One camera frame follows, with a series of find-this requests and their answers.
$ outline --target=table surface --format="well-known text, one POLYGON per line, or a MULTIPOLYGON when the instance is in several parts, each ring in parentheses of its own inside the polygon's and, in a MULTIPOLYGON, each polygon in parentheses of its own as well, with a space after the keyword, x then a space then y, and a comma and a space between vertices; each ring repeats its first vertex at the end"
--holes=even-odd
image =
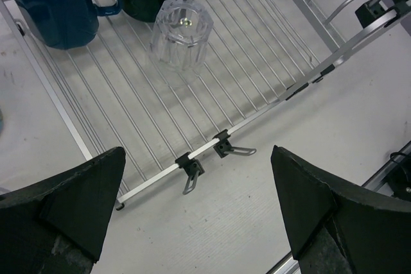
MULTIPOLYGON (((283 11, 295 10, 290 0, 276 1, 283 11)), ((289 251, 272 147, 362 184, 411 138, 409 46, 411 37, 396 26, 324 81, 255 120, 231 139, 257 148, 254 156, 222 160, 206 152, 200 157, 206 174, 191 194, 181 195, 182 171, 138 194, 113 213, 92 272, 266 273, 289 251)), ((83 162, 2 19, 0 59, 0 187, 18 189, 83 162)))

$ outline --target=dish rack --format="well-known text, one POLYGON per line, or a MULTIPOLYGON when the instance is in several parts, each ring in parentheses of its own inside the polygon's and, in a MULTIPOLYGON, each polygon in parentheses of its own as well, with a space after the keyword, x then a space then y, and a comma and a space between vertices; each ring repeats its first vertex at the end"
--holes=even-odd
POLYGON ((88 46, 58 51, 33 38, 14 1, 0 1, 0 12, 85 159, 124 147, 117 209, 177 169, 187 173, 183 193, 189 193, 204 173, 197 158, 210 148, 222 158, 254 154, 233 146, 230 136, 321 81, 409 15, 393 7, 346 40, 332 22, 324 25, 315 2, 294 0, 329 48, 320 61, 273 0, 197 1, 213 18, 214 31, 200 77, 177 89, 146 63, 152 25, 121 12, 100 19, 88 46))

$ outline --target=clear plastic object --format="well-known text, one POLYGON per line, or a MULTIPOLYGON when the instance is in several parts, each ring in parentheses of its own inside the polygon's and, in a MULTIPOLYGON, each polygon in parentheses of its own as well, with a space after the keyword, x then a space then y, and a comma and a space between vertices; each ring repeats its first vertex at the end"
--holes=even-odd
POLYGON ((157 14, 147 53, 171 87, 193 82, 206 58, 213 20, 194 0, 166 0, 157 14))

